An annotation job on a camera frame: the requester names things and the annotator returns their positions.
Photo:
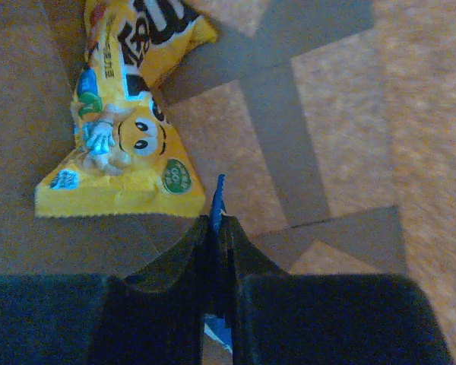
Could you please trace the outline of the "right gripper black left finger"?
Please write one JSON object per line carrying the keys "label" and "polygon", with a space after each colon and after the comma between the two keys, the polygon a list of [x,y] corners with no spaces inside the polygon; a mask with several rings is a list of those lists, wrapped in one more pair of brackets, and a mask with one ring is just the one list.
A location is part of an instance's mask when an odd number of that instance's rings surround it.
{"label": "right gripper black left finger", "polygon": [[208,219],[146,267],[0,275],[0,364],[199,364]]}

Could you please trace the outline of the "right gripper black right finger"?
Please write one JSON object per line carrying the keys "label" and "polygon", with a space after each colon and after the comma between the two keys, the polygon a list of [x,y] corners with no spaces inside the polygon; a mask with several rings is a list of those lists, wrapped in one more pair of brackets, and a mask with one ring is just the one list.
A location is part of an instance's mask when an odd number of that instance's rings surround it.
{"label": "right gripper black right finger", "polygon": [[395,274],[291,275],[223,217],[236,364],[450,364],[418,285]]}

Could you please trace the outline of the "blue m&m's snack packet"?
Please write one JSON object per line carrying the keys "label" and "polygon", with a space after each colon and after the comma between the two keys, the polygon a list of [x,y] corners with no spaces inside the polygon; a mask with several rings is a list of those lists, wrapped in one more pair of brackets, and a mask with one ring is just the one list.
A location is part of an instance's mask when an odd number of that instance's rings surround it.
{"label": "blue m&m's snack packet", "polygon": [[222,215],[226,212],[223,201],[225,175],[217,177],[217,187],[211,202],[207,244],[211,249],[211,300],[213,309],[204,315],[204,333],[216,341],[229,354],[233,353],[232,332],[226,322],[225,297],[223,294],[223,260],[219,242]]}

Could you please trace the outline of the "brown paper bag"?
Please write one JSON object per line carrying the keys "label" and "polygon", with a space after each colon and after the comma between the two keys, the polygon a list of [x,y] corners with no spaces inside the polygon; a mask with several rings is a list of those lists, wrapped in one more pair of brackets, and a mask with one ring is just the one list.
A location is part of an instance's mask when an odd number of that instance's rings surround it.
{"label": "brown paper bag", "polygon": [[[218,29],[155,93],[207,195],[294,274],[399,272],[456,362],[456,1],[194,1]],[[124,277],[189,219],[38,218],[74,147],[82,1],[0,1],[0,275]]]}

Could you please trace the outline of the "yellow m&m's peanut packet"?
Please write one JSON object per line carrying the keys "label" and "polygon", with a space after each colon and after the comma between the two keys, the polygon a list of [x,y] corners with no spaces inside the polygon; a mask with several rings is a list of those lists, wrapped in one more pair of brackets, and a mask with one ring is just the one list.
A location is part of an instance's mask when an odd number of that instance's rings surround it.
{"label": "yellow m&m's peanut packet", "polygon": [[88,1],[74,150],[36,187],[38,217],[195,217],[204,189],[153,89],[215,29],[182,1]]}

